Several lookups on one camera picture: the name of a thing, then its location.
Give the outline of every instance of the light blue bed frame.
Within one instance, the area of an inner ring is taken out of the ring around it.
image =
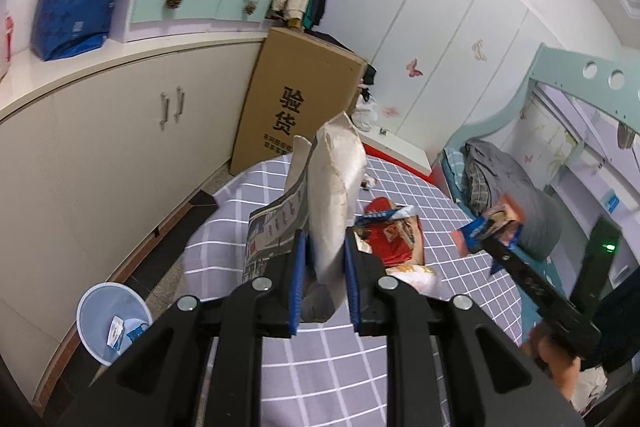
[[[587,78],[584,74],[585,68],[590,64],[595,64],[598,68],[593,78]],[[610,87],[610,77],[618,71],[624,74],[625,81],[623,86],[616,90]],[[631,60],[611,62],[603,58],[566,52],[540,44],[527,74],[510,102],[484,121],[463,125],[449,138],[446,147],[460,150],[467,140],[488,136],[511,123],[519,116],[537,82],[555,87],[583,100],[615,120],[622,121],[634,131],[640,132],[640,62]],[[463,208],[463,210],[470,215],[468,209]],[[560,278],[553,264],[536,261],[520,248],[516,248],[516,253],[562,292]],[[518,289],[522,302],[524,339],[540,317],[531,299],[520,288]]]

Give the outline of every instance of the circular hole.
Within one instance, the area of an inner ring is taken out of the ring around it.
[[[619,90],[625,85],[625,74],[620,70],[615,70],[609,77],[609,87],[611,89]]]
[[[598,67],[595,62],[587,62],[587,65],[582,68],[582,75],[590,80],[596,76],[596,73],[598,73]]]

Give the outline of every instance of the cardboard box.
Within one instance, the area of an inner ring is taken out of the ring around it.
[[[366,67],[320,39],[271,29],[244,101],[231,174],[291,152],[295,135],[313,140],[324,122],[349,110]]]

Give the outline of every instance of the trash can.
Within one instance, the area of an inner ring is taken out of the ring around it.
[[[115,315],[124,320],[125,334],[120,353],[107,346],[109,328]],[[104,282],[87,290],[76,313],[82,344],[103,365],[111,365],[131,345],[126,333],[143,323],[150,326],[151,322],[151,312],[142,297],[116,282]]]

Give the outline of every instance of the metal bolt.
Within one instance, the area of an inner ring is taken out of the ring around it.
[[[198,300],[191,296],[185,295],[184,297],[180,297],[178,299],[178,309],[183,312],[190,312],[196,309],[198,305]]]
[[[271,279],[269,279],[268,277],[258,277],[257,279],[254,279],[254,281],[251,283],[251,286],[253,286],[254,290],[258,292],[266,292],[271,288],[272,284],[273,283],[271,282]]]
[[[390,275],[385,275],[378,279],[378,286],[383,290],[395,290],[398,288],[398,279],[391,277]]]
[[[470,310],[474,302],[466,295],[456,295],[453,297],[453,305],[459,310]]]

